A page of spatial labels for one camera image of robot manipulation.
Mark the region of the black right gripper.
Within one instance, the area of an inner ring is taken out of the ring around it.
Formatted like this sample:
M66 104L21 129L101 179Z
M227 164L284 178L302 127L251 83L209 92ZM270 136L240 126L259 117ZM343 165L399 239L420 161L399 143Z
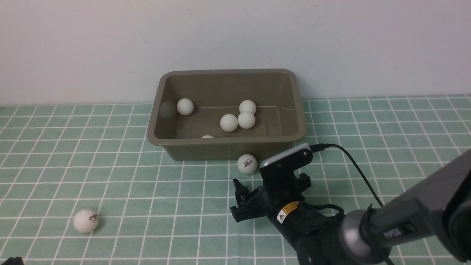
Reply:
M273 190L261 186L249 191L233 179L237 205L230 207L234 220L266 217L293 247L300 265L343 265L338 228L344 218L343 208L333 205L312 205L303 191L311 186L305 173L291 175L287 184Z

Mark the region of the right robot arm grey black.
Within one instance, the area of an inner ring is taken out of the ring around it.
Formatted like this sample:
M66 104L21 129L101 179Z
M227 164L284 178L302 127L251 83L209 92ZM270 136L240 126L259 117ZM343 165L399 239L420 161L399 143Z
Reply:
M393 246L430 236L456 260L470 260L470 151L380 208L345 213L334 204L308 203L303 192L311 178L294 173L330 147L339 148L304 143L270 157L259 169L263 185L253 191L234 179L234 220L267 217L300 265L390 265Z

